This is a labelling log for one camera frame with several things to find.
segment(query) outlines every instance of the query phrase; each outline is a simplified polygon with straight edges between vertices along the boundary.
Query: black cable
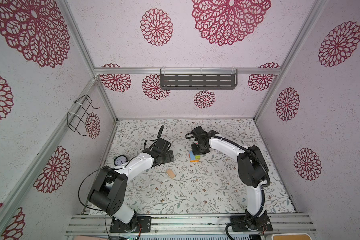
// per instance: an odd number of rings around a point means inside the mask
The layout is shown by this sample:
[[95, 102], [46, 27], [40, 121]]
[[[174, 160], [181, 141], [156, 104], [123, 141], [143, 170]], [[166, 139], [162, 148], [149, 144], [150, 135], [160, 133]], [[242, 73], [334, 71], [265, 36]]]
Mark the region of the black cable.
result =
[[161, 125], [160, 130], [157, 133], [157, 138], [161, 137], [161, 134], [162, 134], [163, 130], [164, 130], [164, 125]]
[[144, 141], [144, 149], [146, 148], [147, 141], [152, 141], [152, 142], [154, 142], [154, 140], [145, 140], [145, 141]]
[[99, 168], [99, 169], [91, 172], [88, 176], [86, 176], [86, 177], [84, 178], [84, 180], [82, 180], [82, 182], [81, 182], [81, 184], [80, 184], [80, 186], [79, 186], [79, 189], [77, 190], [77, 198], [79, 199], [80, 204], [83, 205], [85, 208], [92, 209], [92, 210], [97, 210], [97, 211], [102, 211], [102, 210], [101, 210], [101, 209], [93, 209], [93, 208], [91, 208], [91, 207], [88, 207], [88, 206], [84, 205], [84, 204], [81, 202], [81, 200], [80, 200], [80, 188], [81, 188], [81, 185], [84, 183], [84, 181], [85, 181], [89, 176], [91, 176], [92, 174], [94, 174], [95, 172], [97, 172], [97, 171], [99, 171], [99, 170], [101, 170], [101, 169], [114, 170], [113, 168], [110, 168], [110, 167], [102, 167], [102, 168]]
[[108, 239], [110, 240], [110, 235], [109, 235], [108, 229], [107, 229], [106, 216], [107, 216], [107, 215], [104, 215], [104, 224], [105, 224], [105, 226], [106, 226], [106, 231], [107, 231]]

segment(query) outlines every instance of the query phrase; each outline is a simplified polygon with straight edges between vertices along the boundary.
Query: enclosure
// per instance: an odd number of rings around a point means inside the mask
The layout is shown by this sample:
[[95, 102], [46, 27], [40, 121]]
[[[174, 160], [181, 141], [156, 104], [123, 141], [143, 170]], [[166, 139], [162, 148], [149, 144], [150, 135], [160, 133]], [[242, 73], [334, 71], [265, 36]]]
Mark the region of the enclosure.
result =
[[[178, 74], [233, 84], [163, 85]], [[0, 1], [0, 239], [134, 238], [82, 181], [162, 125], [175, 161], [125, 191], [140, 238], [228, 239], [245, 214], [237, 159], [190, 161], [197, 126], [260, 148], [265, 235], [360, 238], [360, 0]]]

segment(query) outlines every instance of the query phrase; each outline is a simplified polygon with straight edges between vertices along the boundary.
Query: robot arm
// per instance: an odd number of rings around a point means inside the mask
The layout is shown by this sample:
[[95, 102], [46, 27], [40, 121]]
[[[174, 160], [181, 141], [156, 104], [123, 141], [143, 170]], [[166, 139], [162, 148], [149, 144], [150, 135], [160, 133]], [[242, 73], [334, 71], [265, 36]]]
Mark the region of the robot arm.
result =
[[247, 190], [246, 217], [247, 219], [253, 217], [247, 226], [251, 230], [257, 230], [268, 218], [264, 209], [263, 187], [270, 184], [268, 166], [260, 149], [257, 146], [240, 146], [216, 131], [205, 132], [201, 126], [193, 129], [185, 137], [194, 137], [197, 141], [197, 144], [192, 144], [194, 155], [206, 154], [212, 148], [237, 159], [239, 177], [246, 185]]
[[163, 128], [164, 125], [154, 143], [131, 161], [117, 168], [103, 167], [89, 191], [88, 201], [121, 221], [126, 231], [134, 230], [137, 223], [137, 213], [124, 203], [127, 183], [151, 167], [174, 160], [173, 151], [169, 150], [170, 142], [161, 138]]

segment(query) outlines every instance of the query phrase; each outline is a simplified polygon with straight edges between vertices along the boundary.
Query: pink wall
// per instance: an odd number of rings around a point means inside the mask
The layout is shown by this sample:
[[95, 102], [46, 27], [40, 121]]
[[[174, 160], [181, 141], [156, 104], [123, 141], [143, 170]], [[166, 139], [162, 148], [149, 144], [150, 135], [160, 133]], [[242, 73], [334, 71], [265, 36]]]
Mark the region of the pink wall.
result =
[[360, 0], [327, 3], [258, 124], [321, 237], [360, 239]]
[[[50, 16], [35, 6], [37, 1], [0, 2], [6, 12], [0, 14], [0, 202], [91, 79], [55, 2], [46, 3], [59, 26], [53, 39], [45, 38]], [[16, 19], [14, 12], [24, 15]]]
[[[39, 1], [15, 3], [0, 1], [0, 207], [91, 80], [54, 0], [41, 7]], [[1, 239], [61, 239], [72, 214], [81, 212], [77, 188], [99, 166], [113, 125], [97, 88], [89, 95], [100, 108], [88, 110], [99, 120], [79, 126], [91, 135], [67, 130]]]
[[[312, 2], [68, 0], [98, 67], [278, 67]], [[158, 77], [143, 74], [102, 82], [119, 118], [251, 118], [268, 86], [251, 88], [249, 77], [207, 93], [154, 90]]]

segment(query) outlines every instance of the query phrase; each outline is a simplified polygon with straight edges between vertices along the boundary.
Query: metal bracket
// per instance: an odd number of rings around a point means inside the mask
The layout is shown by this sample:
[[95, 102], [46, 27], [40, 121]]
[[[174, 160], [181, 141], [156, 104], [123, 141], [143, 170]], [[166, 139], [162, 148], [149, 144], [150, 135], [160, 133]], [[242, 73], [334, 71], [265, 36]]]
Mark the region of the metal bracket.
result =
[[[231, 220], [231, 222], [242, 221], [242, 220], [245, 220], [245, 215], [231, 216], [230, 220]], [[273, 227], [272, 227], [271, 221], [269, 220], [268, 216], [265, 216], [264, 219], [262, 219], [260, 221], [260, 223], [258, 223], [258, 225], [259, 225], [259, 229], [255, 230], [255, 231], [258, 231], [258, 232], [259, 231], [260, 232], [273, 231]], [[253, 232], [248, 229], [247, 223], [239, 223], [239, 224], [232, 225], [232, 230], [234, 232]]]
[[231, 74], [165, 74], [160, 69], [160, 87], [164, 90], [235, 89], [237, 70]]
[[[151, 231], [151, 219], [152, 217], [146, 216], [146, 217], [139, 217], [137, 216], [137, 224], [141, 225], [141, 232], [150, 232]], [[138, 233], [140, 231], [139, 227], [136, 227], [132, 232]], [[124, 228], [122, 227], [122, 224], [120, 223], [120, 220], [112, 220], [112, 223], [110, 224], [110, 233], [126, 233]]]

